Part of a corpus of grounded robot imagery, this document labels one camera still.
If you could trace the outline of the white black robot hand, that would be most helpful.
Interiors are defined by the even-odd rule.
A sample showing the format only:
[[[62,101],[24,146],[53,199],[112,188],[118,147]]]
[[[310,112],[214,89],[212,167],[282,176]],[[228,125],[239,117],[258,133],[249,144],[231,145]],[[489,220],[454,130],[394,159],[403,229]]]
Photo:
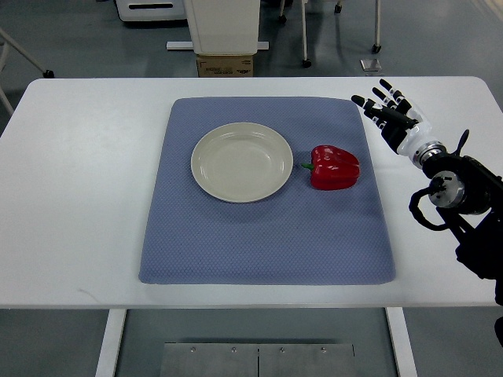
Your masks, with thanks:
[[[394,153],[413,155],[413,143],[421,139],[428,129],[424,119],[395,86],[384,79],[379,84],[380,89],[372,88],[377,101],[359,95],[353,95],[351,100],[376,125],[381,137]]]

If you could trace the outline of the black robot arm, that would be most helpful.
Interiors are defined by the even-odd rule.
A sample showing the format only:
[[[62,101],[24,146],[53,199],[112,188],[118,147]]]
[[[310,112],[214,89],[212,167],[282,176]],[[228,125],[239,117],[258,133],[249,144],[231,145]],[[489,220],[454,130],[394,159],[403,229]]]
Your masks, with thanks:
[[[434,141],[413,154],[430,183],[412,194],[409,211],[425,228],[453,233],[457,260],[479,278],[495,281],[495,302],[501,305],[502,178],[462,156],[463,144],[448,153]]]

